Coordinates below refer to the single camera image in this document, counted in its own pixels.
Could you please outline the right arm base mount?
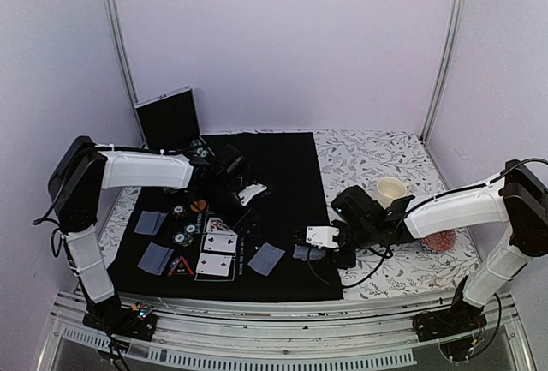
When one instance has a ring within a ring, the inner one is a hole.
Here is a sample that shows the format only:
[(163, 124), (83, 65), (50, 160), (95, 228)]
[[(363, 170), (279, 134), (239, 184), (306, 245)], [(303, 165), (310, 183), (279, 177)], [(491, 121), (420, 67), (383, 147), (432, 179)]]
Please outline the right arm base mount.
[(412, 319), (412, 327), (420, 342), (454, 337), (465, 332), (479, 333), (478, 337), (468, 335), (466, 338), (439, 345), (442, 356), (451, 362), (463, 362), (472, 357), (487, 324), (483, 308), (464, 301), (463, 292), (467, 280), (468, 276), (458, 284), (448, 308), (425, 311)]

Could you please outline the green white poker chip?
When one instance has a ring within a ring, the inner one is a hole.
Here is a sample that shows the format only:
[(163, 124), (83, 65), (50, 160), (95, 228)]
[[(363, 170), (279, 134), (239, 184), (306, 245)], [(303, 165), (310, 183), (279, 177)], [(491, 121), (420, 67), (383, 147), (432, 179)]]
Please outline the green white poker chip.
[(200, 232), (198, 231), (198, 229), (196, 228), (196, 226), (194, 224), (188, 224), (184, 227), (183, 233), (186, 236), (192, 237), (192, 236), (195, 236), (195, 235), (199, 234)]
[(174, 244), (182, 247), (187, 247), (192, 244), (193, 236), (186, 232), (178, 232), (173, 236)]

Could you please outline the red black triangle piece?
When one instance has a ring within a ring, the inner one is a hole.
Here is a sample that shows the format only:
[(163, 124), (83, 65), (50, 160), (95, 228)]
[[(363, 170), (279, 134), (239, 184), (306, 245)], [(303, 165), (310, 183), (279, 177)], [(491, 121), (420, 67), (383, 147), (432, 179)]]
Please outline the red black triangle piece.
[(168, 271), (169, 277), (182, 276), (182, 277), (193, 277), (194, 271), (191, 266), (188, 264), (187, 260), (183, 256), (179, 256), (176, 259), (179, 260), (177, 267)]

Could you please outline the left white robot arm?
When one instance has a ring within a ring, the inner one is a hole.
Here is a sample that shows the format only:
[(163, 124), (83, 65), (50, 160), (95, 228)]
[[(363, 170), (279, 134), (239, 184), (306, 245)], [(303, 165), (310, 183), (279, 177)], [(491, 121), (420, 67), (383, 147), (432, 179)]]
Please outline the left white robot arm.
[(115, 212), (128, 216), (145, 188), (205, 200), (238, 234), (250, 231), (253, 204), (268, 190), (232, 146), (214, 150), (198, 138), (184, 147), (153, 149), (76, 137), (48, 181), (51, 203), (33, 225), (54, 225), (71, 271), (91, 302), (97, 303), (95, 319), (110, 332), (121, 331), (128, 319), (125, 309), (111, 300), (116, 288), (107, 267), (114, 251), (102, 247), (101, 241), (110, 223), (122, 228)]

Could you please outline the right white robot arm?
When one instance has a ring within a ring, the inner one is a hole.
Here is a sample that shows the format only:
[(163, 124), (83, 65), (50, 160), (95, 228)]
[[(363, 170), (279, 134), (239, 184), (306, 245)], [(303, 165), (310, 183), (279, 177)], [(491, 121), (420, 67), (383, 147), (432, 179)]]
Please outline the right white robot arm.
[(408, 195), (382, 207), (361, 187), (344, 189), (331, 208), (346, 226), (345, 245), (362, 248), (426, 239), (447, 230), (503, 224), (487, 259), (463, 279), (443, 326), (460, 333), (486, 303), (532, 259), (547, 253), (547, 187), (529, 169), (545, 159), (512, 159), (478, 183), (430, 197)]

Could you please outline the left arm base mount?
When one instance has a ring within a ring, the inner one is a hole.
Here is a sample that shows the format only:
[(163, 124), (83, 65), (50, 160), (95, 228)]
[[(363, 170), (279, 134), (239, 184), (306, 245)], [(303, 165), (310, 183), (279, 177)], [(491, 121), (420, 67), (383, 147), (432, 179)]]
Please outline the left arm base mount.
[(103, 302), (93, 302), (89, 296), (85, 298), (86, 314), (82, 321), (85, 326), (100, 330), (108, 336), (152, 341), (158, 322), (152, 305), (136, 302), (124, 308), (117, 294)]

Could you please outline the blue playing card deck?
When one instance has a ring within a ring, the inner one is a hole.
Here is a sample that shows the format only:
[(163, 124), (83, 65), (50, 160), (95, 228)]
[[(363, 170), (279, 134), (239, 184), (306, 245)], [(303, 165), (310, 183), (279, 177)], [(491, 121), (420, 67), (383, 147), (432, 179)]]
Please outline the blue playing card deck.
[(319, 249), (315, 247), (310, 247), (306, 245), (296, 244), (292, 254), (292, 258), (296, 260), (322, 260), (326, 256), (326, 251), (324, 249)]

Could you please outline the aluminium poker chip case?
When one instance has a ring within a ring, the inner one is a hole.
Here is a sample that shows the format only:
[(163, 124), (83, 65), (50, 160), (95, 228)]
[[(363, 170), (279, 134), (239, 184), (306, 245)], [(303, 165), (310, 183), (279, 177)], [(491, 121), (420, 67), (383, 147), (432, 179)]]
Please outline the aluminium poker chip case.
[(149, 149), (192, 150), (191, 142), (202, 139), (191, 87), (140, 102), (135, 109)]

